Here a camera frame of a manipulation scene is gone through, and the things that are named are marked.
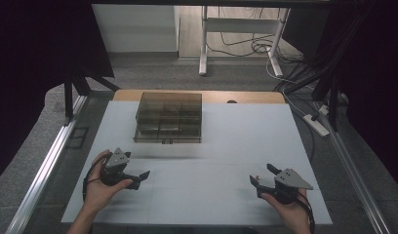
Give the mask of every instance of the transparent box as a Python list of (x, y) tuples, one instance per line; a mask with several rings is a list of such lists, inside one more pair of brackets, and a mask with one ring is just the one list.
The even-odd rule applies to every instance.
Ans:
[(136, 121), (135, 142), (200, 143), (202, 95), (145, 92)]

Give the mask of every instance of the finger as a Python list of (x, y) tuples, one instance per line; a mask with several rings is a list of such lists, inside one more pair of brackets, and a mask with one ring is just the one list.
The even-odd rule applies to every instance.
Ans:
[(102, 151), (102, 153), (100, 153), (100, 154), (93, 160), (92, 165), (93, 165), (99, 158), (101, 158), (102, 156), (108, 154), (109, 152), (110, 152), (109, 149), (106, 149), (106, 150)]
[(298, 198), (306, 204), (308, 199), (308, 197), (306, 196), (306, 189), (299, 188), (298, 193), (299, 193)]
[(299, 188), (299, 189), (298, 189), (298, 192), (299, 192), (300, 194), (302, 194), (304, 197), (306, 197), (306, 189), (304, 189), (304, 188)]
[[(101, 157), (105, 156), (106, 154), (110, 153), (110, 150), (106, 149), (104, 151), (102, 151), (102, 153), (100, 153), (95, 160), (93, 160), (93, 164)], [(99, 161), (95, 167), (93, 168), (93, 171), (90, 173), (90, 179), (94, 179), (96, 177), (100, 176), (100, 171), (101, 171), (101, 167), (102, 167), (102, 162), (103, 160)]]
[(126, 188), (127, 186), (129, 186), (130, 184), (132, 184), (132, 180), (131, 179), (123, 179), (120, 182), (118, 182), (116, 185), (111, 186), (110, 189), (113, 192), (113, 194), (116, 194), (118, 191)]
[(267, 194), (267, 193), (262, 193), (260, 194), (260, 196), (263, 198), (263, 200), (265, 200), (266, 202), (268, 202), (273, 208), (277, 209), (281, 207), (281, 203), (279, 203), (274, 197), (272, 197), (271, 195)]

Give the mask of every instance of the aluminum rail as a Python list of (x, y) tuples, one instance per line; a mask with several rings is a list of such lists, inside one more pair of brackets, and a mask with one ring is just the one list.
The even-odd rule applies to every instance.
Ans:
[[(317, 102), (314, 102), (314, 104), (317, 109), (320, 108)], [(370, 222), (374, 227), (376, 233), (389, 234), (390, 230), (386, 224), (386, 221), (384, 220), (384, 217), (381, 214), (381, 211), (378, 208), (376, 200), (374, 199), (373, 195), (365, 185), (363, 178), (358, 173), (358, 170), (353, 160), (351, 159), (348, 150), (345, 148), (345, 145), (339, 133), (333, 131), (333, 128), (331, 127), (330, 123), (328, 122), (328, 120), (324, 115), (320, 116), (322, 123), (326, 126), (326, 128), (330, 132), (333, 145), (341, 160), (341, 163), (348, 175), (348, 178), (351, 180), (354, 190), (357, 193), (357, 197), (360, 199), (361, 203), (363, 204), (363, 208), (366, 211), (366, 214), (369, 217)]]
[[(80, 96), (75, 101), (74, 116), (77, 116), (80, 113), (86, 99), (87, 97)], [(26, 195), (23, 198), (22, 203), (20, 204), (20, 207), (11, 221), (6, 233), (22, 233), (25, 229), (29, 219), (32, 216), (32, 213), (34, 212), (38, 199), (40, 198), (41, 193), (51, 175), (51, 172), (53, 171), (54, 165), (56, 164), (68, 137), (74, 129), (76, 122), (77, 119), (74, 118), (67, 126), (61, 127), (59, 134), (57, 135), (53, 145), (50, 148), (50, 151), (44, 159), (44, 162), (35, 176), (35, 179), (32, 181), (31, 186), (26, 192)]]

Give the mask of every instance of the black strap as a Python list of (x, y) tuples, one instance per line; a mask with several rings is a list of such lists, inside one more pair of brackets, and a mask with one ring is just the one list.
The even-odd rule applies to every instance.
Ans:
[(106, 159), (107, 157), (111, 156), (110, 154), (106, 154), (102, 157), (100, 157), (99, 159), (97, 159), (97, 161), (92, 165), (92, 167), (89, 169), (89, 171), (87, 172), (86, 177), (83, 179), (83, 201), (86, 200), (86, 195), (87, 195), (87, 184), (89, 183), (89, 176), (90, 173), (93, 171), (93, 169), (95, 168), (95, 166), (103, 159)]
[(315, 232), (315, 220), (314, 220), (314, 213), (312, 212), (311, 205), (309, 204), (308, 199), (304, 195), (302, 195), (301, 193), (299, 193), (299, 195), (303, 197), (303, 199), (305, 200), (306, 204), (302, 200), (300, 200), (298, 198), (296, 198), (294, 200), (294, 202), (299, 204), (306, 211), (306, 213), (308, 214), (309, 230), (311, 231), (311, 234), (314, 234), (314, 232)]

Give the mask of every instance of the power strip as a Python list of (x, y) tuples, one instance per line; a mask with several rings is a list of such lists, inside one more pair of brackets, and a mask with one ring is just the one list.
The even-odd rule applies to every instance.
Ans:
[(307, 122), (321, 137), (325, 137), (330, 133), (320, 124), (320, 122), (316, 120), (312, 121), (311, 118), (312, 116), (310, 114), (303, 117), (305, 122)]

